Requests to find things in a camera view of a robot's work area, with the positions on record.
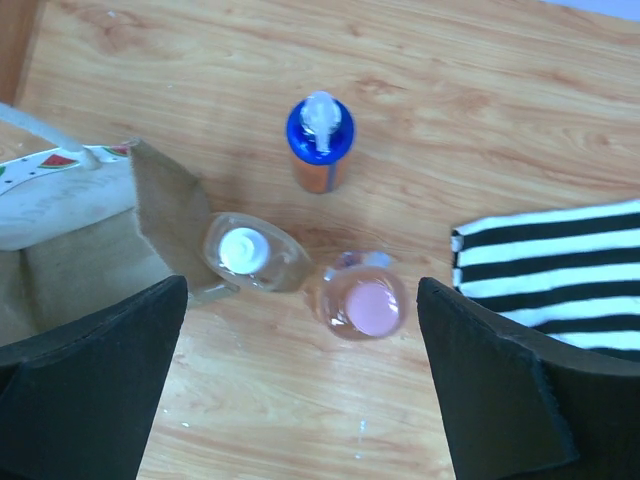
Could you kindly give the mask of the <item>white cap clear bottle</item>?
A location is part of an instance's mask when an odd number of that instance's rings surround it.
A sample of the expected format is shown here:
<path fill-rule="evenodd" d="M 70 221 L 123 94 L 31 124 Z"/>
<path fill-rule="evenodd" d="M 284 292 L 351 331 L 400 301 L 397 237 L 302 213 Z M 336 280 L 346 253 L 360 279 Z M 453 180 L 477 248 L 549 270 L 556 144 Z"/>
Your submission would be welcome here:
<path fill-rule="evenodd" d="M 294 292 L 312 273 L 306 250 L 280 228 L 237 212 L 212 217 L 204 238 L 206 264 L 223 279 L 264 292 Z"/>

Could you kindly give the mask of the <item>blue spray bottle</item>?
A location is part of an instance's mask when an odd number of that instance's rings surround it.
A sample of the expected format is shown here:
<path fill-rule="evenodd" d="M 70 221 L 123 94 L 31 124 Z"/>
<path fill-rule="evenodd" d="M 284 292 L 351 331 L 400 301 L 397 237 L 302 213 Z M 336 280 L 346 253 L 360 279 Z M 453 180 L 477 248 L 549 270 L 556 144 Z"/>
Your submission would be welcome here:
<path fill-rule="evenodd" d="M 292 170 L 308 192 L 326 194 L 346 178 L 356 124 L 346 106 L 326 91 L 315 91 L 290 112 L 285 137 Z"/>

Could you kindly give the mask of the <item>wooden compartment tray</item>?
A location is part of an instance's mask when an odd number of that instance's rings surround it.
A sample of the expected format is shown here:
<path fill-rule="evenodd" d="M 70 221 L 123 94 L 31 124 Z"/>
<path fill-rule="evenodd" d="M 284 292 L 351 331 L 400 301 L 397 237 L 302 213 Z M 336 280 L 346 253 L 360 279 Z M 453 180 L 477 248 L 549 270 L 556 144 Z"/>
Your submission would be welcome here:
<path fill-rule="evenodd" d="M 27 70 L 44 1 L 1 0 L 1 102 L 13 105 Z"/>

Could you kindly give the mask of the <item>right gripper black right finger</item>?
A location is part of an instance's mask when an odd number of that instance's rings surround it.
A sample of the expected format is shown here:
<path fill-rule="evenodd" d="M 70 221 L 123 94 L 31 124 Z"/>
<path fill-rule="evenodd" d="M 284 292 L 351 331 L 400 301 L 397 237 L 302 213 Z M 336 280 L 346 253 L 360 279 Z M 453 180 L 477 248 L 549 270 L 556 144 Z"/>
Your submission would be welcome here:
<path fill-rule="evenodd" d="M 639 365 L 522 326 L 432 278 L 417 312 L 459 479 L 635 479 Z"/>

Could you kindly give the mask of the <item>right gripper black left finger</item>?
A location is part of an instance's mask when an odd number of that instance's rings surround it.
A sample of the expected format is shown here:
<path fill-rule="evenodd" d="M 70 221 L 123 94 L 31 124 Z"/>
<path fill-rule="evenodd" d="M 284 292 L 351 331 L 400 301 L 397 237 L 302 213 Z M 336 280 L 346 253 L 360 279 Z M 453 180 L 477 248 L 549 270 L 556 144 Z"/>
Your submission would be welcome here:
<path fill-rule="evenodd" d="M 136 478 L 186 306 L 171 276 L 3 346 L 2 478 Z"/>

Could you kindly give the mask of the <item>watermelon print canvas bag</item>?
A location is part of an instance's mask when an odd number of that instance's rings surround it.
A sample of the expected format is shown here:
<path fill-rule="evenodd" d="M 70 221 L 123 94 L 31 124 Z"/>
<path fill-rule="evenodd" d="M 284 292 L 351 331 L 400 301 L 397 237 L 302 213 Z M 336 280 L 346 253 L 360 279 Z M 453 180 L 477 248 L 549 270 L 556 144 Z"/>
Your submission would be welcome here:
<path fill-rule="evenodd" d="M 84 145 L 9 105 L 4 123 L 50 147 L 1 166 L 1 341 L 102 310 L 172 275 L 196 307 L 235 287 L 201 254 L 199 179 L 148 143 Z"/>

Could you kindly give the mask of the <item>black white striped cloth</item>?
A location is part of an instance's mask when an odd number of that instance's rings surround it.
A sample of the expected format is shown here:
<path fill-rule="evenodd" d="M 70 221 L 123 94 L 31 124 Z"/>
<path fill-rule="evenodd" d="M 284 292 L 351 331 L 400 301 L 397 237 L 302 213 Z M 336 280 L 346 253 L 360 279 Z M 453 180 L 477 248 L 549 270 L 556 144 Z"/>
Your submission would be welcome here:
<path fill-rule="evenodd" d="M 555 340 L 639 359 L 639 202 L 485 217 L 451 232 L 452 285 Z"/>

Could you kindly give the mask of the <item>pink cap bottle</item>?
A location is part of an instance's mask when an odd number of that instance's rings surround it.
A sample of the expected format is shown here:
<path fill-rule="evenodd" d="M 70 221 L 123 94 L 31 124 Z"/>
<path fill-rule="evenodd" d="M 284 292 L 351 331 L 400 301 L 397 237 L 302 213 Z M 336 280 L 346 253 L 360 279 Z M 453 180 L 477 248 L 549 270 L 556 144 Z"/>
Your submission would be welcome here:
<path fill-rule="evenodd" d="M 335 335 L 374 340 L 404 323 L 408 293 L 394 260 L 382 251 L 347 251 L 322 274 L 315 313 Z"/>

